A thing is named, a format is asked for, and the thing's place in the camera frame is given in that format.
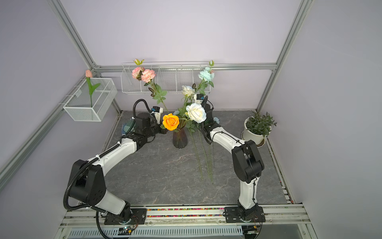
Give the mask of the dark red glass vase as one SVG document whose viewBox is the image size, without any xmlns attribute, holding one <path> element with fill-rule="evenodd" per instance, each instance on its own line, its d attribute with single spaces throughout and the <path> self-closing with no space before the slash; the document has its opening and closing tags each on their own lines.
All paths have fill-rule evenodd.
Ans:
<svg viewBox="0 0 382 239">
<path fill-rule="evenodd" d="M 187 146 L 188 138 L 183 128 L 173 132 L 172 143 L 175 148 L 185 148 Z"/>
</svg>

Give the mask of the teal white rose spray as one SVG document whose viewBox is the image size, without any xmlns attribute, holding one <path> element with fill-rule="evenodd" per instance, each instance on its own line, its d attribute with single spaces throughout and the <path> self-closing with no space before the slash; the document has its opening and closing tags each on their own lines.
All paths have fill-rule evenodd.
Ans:
<svg viewBox="0 0 382 239">
<path fill-rule="evenodd" d="M 192 123 L 202 123 L 207 119 L 207 113 L 202 107 L 202 103 L 206 98 L 207 87 L 214 87 L 215 73 L 213 67 L 214 61 L 211 60 L 209 65 L 199 72 L 198 77 L 201 81 L 197 85 L 182 87 L 184 104 L 175 112 L 179 118 L 179 124 L 175 131 L 190 127 Z"/>
</svg>

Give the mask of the light blue carnation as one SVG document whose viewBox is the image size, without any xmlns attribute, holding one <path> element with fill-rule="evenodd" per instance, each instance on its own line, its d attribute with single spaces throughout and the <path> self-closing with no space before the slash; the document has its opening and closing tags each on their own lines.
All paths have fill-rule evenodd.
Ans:
<svg viewBox="0 0 382 239">
<path fill-rule="evenodd" d="M 214 118 L 213 118 L 213 121 L 216 122 L 217 124 L 220 124 L 220 120 L 219 120 L 219 118 L 217 118 L 217 117 L 214 117 Z"/>
</svg>

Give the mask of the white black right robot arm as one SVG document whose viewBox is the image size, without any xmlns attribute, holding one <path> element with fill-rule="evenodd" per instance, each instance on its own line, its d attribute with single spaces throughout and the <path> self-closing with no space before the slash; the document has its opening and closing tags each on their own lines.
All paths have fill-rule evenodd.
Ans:
<svg viewBox="0 0 382 239">
<path fill-rule="evenodd" d="M 238 207 L 249 214 L 256 210 L 257 186 L 265 165 L 256 143 L 244 141 L 228 133 L 219 123 L 213 120 L 213 108 L 207 96 L 201 97 L 201 106 L 206 112 L 207 119 L 199 127 L 207 143 L 217 143 L 232 155 L 234 172 L 240 180 L 240 195 Z"/>
</svg>

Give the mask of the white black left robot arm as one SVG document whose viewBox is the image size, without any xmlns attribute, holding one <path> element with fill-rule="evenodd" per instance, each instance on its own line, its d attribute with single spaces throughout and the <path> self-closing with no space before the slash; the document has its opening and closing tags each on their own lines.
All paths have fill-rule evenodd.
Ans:
<svg viewBox="0 0 382 239">
<path fill-rule="evenodd" d="M 165 133 L 160 127 L 162 114 L 163 108 L 159 106 L 147 108 L 145 113 L 134 112 L 131 128 L 113 147 L 87 161 L 77 160 L 64 193 L 64 208 L 68 211 L 92 208 L 129 221 L 132 217 L 130 203 L 110 193 L 104 177 L 123 159 L 147 144 L 149 138 Z"/>
</svg>

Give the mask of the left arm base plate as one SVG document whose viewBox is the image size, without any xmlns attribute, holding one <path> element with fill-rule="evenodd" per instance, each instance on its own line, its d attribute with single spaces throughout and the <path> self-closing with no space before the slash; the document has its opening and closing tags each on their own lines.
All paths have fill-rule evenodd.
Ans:
<svg viewBox="0 0 382 239">
<path fill-rule="evenodd" d="M 104 224 L 105 225 L 143 225 L 147 216 L 146 208 L 129 208 L 124 210 L 121 214 L 115 215 L 107 213 Z"/>
</svg>

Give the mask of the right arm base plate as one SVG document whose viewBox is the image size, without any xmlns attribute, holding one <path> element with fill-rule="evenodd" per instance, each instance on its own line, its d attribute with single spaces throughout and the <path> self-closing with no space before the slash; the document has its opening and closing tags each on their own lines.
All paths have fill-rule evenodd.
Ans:
<svg viewBox="0 0 382 239">
<path fill-rule="evenodd" d="M 264 210 L 258 204 L 250 209 L 244 209 L 242 206 L 225 207 L 223 216 L 227 223 L 263 223 L 266 221 Z"/>
</svg>

